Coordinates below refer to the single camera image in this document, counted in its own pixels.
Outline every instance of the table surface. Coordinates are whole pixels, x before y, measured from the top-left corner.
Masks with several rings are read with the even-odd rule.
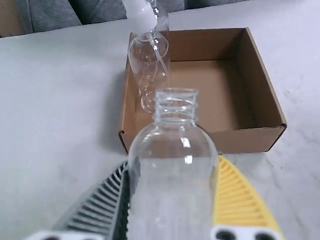
[[[250,27],[288,128],[227,157],[288,240],[320,234],[320,1],[252,0],[170,14],[171,30]],[[48,229],[126,159],[117,139],[127,20],[0,40],[0,233]]]

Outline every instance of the open cardboard box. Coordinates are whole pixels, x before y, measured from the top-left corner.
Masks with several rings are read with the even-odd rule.
[[[287,124],[248,28],[171,31],[171,86],[199,90],[198,122],[221,153],[267,152]],[[126,63],[119,137],[126,151],[150,114]]]

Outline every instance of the bottle neck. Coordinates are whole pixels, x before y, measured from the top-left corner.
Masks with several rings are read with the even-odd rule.
[[[163,88],[155,93],[154,123],[195,124],[198,120],[196,89]]]
[[[143,34],[137,34],[136,37],[139,41],[142,42],[149,42],[150,39],[155,40],[158,36],[158,32],[156,31],[156,28],[153,28],[149,32],[145,32]]]

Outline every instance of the gray cushion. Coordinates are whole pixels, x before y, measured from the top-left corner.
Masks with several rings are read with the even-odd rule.
[[[168,12],[185,9],[185,0],[157,0]],[[27,33],[124,19],[121,0],[16,0]]]
[[[209,6],[216,6],[222,4],[231,4],[236,2],[241,2],[246,0],[187,0],[186,8],[197,9]]]

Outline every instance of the spray nozzle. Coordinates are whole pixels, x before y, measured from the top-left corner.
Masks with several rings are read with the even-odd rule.
[[[131,22],[135,34],[150,32],[157,25],[157,18],[149,2],[146,0],[122,0],[125,15]]]

